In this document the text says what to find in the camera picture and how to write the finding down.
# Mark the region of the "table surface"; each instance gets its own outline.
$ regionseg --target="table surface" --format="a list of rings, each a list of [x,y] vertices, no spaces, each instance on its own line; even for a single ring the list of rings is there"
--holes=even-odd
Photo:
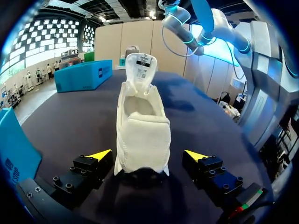
[[[56,93],[26,120],[22,128],[43,154],[38,175],[52,182],[81,154],[112,149],[115,158],[117,100],[125,79],[125,71],[115,70],[94,91]],[[159,188],[137,190],[113,178],[112,169],[100,189],[75,210],[78,214],[103,224],[215,223],[222,210],[183,169],[185,149],[220,157],[230,173],[244,178],[244,187],[256,182],[271,189],[256,150],[214,101],[177,74],[157,72],[152,84],[171,122],[170,177]],[[266,210],[259,208],[256,220]]]

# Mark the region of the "blue container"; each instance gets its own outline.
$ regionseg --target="blue container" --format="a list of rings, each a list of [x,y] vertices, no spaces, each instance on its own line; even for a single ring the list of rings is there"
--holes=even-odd
[[[34,179],[42,161],[23,132],[13,109],[0,111],[0,160],[5,176],[15,185],[28,178]]]
[[[54,75],[57,92],[95,90],[112,76],[112,60],[76,64]]]

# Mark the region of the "white wall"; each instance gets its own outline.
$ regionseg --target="white wall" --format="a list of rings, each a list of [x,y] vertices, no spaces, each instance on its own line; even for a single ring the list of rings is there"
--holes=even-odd
[[[36,77],[35,77],[35,71],[37,68],[41,69],[44,68],[45,69],[45,73],[46,72],[46,68],[47,68],[47,64],[50,64],[50,66],[53,68],[53,65],[55,63],[55,61],[59,61],[61,60],[61,57],[55,57],[55,58],[51,58],[49,60],[34,64],[32,66],[29,66],[23,70],[21,70],[20,72],[14,74],[11,78],[9,78],[4,84],[2,84],[0,86],[0,89],[2,89],[3,87],[6,87],[6,90],[10,90],[11,88],[14,88],[14,84],[16,84],[18,87],[20,87],[21,85],[26,85],[26,80],[25,80],[25,76],[27,75],[27,71],[29,70],[31,75],[32,75],[32,83],[33,85],[36,84]]]

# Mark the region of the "ceiling light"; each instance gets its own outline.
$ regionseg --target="ceiling light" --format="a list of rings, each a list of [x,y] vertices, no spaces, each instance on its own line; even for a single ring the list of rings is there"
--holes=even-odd
[[[103,16],[100,16],[99,19],[100,19],[102,22],[106,22],[106,19],[105,19]]]
[[[149,16],[150,16],[150,17],[155,16],[155,12],[154,12],[154,11],[150,11],[150,12],[149,12]]]

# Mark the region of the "shoe upper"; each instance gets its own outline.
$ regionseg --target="shoe upper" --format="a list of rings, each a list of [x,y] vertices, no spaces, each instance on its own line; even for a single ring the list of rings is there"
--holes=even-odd
[[[146,63],[149,69],[142,65],[135,66],[141,56],[149,62]],[[127,57],[127,81],[121,85],[117,108],[115,175],[121,169],[130,173],[140,168],[151,168],[160,173],[167,168],[171,143],[170,122],[157,88],[150,84],[156,67],[155,57],[145,54]]]

